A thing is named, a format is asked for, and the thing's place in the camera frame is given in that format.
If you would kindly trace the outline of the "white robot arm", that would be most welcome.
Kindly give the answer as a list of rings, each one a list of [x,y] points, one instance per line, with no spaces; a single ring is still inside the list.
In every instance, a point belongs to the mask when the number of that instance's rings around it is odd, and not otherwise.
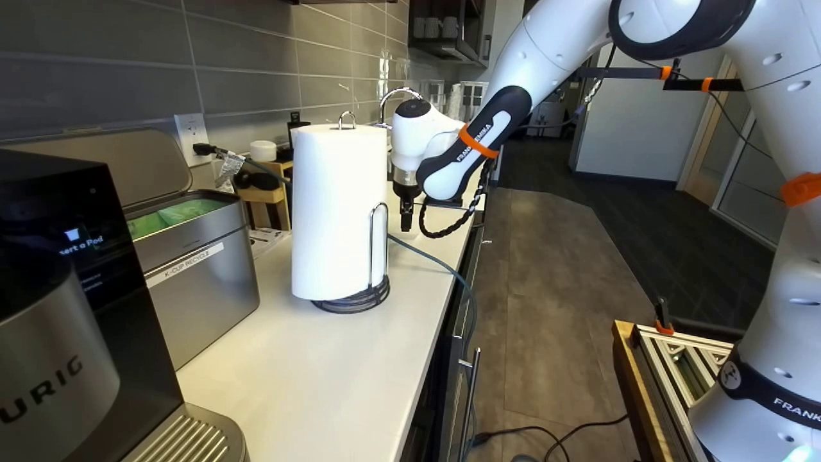
[[[536,0],[475,117],[416,162],[435,200],[469,175],[600,45],[636,60],[722,49],[782,175],[788,207],[758,312],[688,413],[711,462],[821,460],[821,0]]]

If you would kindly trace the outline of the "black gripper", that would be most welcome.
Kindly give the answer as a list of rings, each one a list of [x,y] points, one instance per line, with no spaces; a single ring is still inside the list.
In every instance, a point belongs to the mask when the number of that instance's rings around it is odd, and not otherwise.
[[[401,229],[413,229],[413,200],[421,194],[421,184],[413,172],[392,169],[392,191],[401,198]]]

